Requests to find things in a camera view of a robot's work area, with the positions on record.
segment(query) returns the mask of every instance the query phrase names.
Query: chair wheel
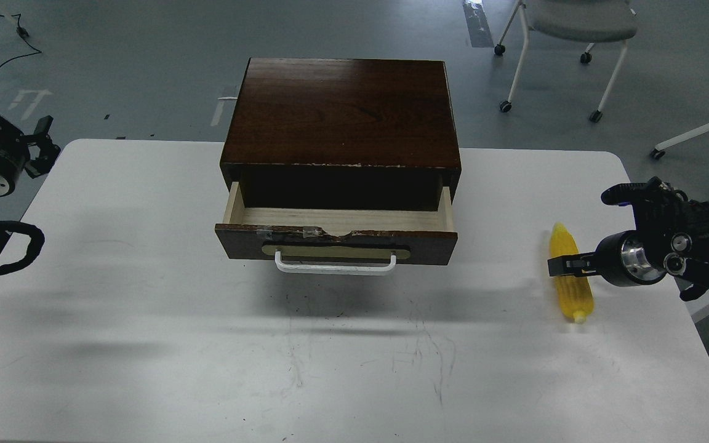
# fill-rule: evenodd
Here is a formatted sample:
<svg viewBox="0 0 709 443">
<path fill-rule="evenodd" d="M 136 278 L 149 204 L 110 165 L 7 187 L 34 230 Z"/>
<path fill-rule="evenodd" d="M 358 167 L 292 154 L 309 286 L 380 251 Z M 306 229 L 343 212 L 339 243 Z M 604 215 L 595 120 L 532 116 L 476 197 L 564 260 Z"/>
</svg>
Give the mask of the chair wheel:
<svg viewBox="0 0 709 443">
<path fill-rule="evenodd" d="M 661 157 L 664 157 L 664 154 L 666 153 L 666 151 L 659 151 L 658 149 L 653 148 L 652 151 L 650 151 L 650 157 L 653 157 L 655 160 L 661 160 Z"/>
</svg>

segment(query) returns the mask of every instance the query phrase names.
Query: black cable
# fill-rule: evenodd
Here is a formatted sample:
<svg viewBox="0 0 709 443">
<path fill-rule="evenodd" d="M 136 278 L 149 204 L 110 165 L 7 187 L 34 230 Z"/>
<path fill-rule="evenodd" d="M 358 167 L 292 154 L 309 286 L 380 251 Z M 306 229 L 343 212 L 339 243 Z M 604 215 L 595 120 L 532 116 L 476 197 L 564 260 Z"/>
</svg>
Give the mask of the black cable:
<svg viewBox="0 0 709 443">
<path fill-rule="evenodd" d="M 26 38 L 29 36 L 29 34 L 27 33 L 26 29 L 23 29 L 22 26 L 20 26 L 20 15 L 21 14 L 19 13 L 19 14 L 12 14 L 12 16 L 11 16 L 11 17 L 17 18 L 17 34 L 20 37 L 20 39 L 23 40 L 24 43 L 26 43 L 26 45 L 28 47 L 30 47 L 30 48 L 32 48 L 32 50 L 34 50 L 34 52 L 28 53 L 28 54 L 23 54 L 23 55 L 18 55 L 16 57 L 5 60 L 2 64 L 0 64 L 0 68 L 2 68 L 4 65 L 6 65 L 9 62 L 16 60 L 18 58 L 25 58 L 25 57 L 29 57 L 30 55 L 42 54 L 41 50 L 33 47 L 28 41 L 26 41 Z"/>
<path fill-rule="evenodd" d="M 0 233 L 6 231 L 29 236 L 30 241 L 22 259 L 15 261 L 15 263 L 0 265 L 0 275 L 12 274 L 32 264 L 32 261 L 40 255 L 42 245 L 46 243 L 46 236 L 37 226 L 22 221 L 0 221 Z"/>
</svg>

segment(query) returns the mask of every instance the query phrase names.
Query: wooden drawer cabinet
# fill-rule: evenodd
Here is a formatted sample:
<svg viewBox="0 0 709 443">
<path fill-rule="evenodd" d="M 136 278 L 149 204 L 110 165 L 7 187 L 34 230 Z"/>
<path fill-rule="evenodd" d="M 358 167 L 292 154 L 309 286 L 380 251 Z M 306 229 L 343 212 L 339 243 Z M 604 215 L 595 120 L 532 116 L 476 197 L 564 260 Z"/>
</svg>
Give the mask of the wooden drawer cabinet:
<svg viewBox="0 0 709 443">
<path fill-rule="evenodd" d="M 444 63 L 252 58 L 220 169 L 229 258 L 445 265 L 461 160 Z"/>
</svg>

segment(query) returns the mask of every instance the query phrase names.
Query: wooden top surface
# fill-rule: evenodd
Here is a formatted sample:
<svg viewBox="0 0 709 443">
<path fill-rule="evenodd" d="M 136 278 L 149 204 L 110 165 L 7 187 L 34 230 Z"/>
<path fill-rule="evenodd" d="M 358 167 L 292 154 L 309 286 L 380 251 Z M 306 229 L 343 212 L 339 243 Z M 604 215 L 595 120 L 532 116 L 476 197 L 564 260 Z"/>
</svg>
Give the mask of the wooden top surface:
<svg viewBox="0 0 709 443">
<path fill-rule="evenodd" d="M 222 163 L 459 169 L 444 62 L 252 58 Z"/>
</svg>

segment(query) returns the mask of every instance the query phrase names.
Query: chair leg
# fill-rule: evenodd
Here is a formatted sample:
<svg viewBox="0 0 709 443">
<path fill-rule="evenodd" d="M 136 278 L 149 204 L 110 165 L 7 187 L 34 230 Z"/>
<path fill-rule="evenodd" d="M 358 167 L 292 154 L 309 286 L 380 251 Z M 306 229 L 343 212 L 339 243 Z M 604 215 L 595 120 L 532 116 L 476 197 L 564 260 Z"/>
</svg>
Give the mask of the chair leg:
<svg viewBox="0 0 709 443">
<path fill-rule="evenodd" d="M 513 101 L 513 96 L 516 93 L 516 86 L 518 85 L 518 78 L 521 75 L 521 67 L 524 65 L 524 58 L 527 55 L 527 48 L 529 47 L 529 27 L 527 26 L 527 15 L 524 12 L 523 4 L 521 4 L 521 8 L 518 9 L 518 18 L 521 19 L 521 31 L 523 31 L 524 34 L 524 42 L 521 45 L 521 56 L 518 58 L 516 74 L 513 76 L 513 83 L 510 85 L 510 92 L 507 95 L 507 103 L 512 103 Z"/>
<path fill-rule="evenodd" d="M 622 48 L 620 49 L 620 57 L 617 59 L 617 65 L 614 67 L 614 72 L 611 73 L 611 78 L 609 79 L 609 84 L 606 85 L 606 90 L 603 92 L 603 97 L 601 97 L 601 102 L 598 104 L 598 109 L 590 114 L 590 121 L 597 123 L 602 117 L 603 106 L 606 104 L 609 98 L 609 93 L 611 88 L 614 87 L 614 81 L 617 79 L 617 74 L 620 73 L 620 68 L 622 67 L 622 62 L 625 59 L 625 53 L 628 52 L 628 40 L 622 41 Z"/>
<path fill-rule="evenodd" d="M 523 0 L 516 0 L 516 2 L 513 4 L 513 11 L 510 12 L 510 19 L 507 20 L 507 25 L 505 25 L 505 29 L 503 30 L 503 34 L 500 37 L 500 41 L 497 42 L 496 46 L 494 47 L 494 54 L 502 55 L 505 53 L 505 47 L 502 43 L 505 40 L 505 36 L 507 35 L 507 30 L 510 28 L 510 24 L 513 23 L 513 19 L 516 17 L 518 6 L 520 6 L 522 3 Z"/>
<path fill-rule="evenodd" d="M 593 50 L 595 45 L 594 43 L 587 45 L 587 49 L 585 49 L 585 52 L 579 58 L 579 62 L 582 62 L 583 65 L 587 65 L 589 62 L 593 61 L 593 56 L 590 54 L 590 51 Z"/>
<path fill-rule="evenodd" d="M 653 157 L 653 159 L 660 159 L 664 155 L 664 149 L 671 148 L 672 146 L 675 146 L 678 143 L 683 143 L 686 140 L 691 140 L 694 137 L 698 137 L 699 135 L 705 134 L 706 132 L 709 132 L 709 123 L 708 124 L 703 124 L 699 128 L 692 129 L 688 132 L 684 132 L 683 134 L 678 135 L 677 137 L 672 137 L 669 138 L 669 140 L 662 141 L 661 143 L 656 144 L 655 148 L 650 152 L 650 155 Z"/>
</svg>

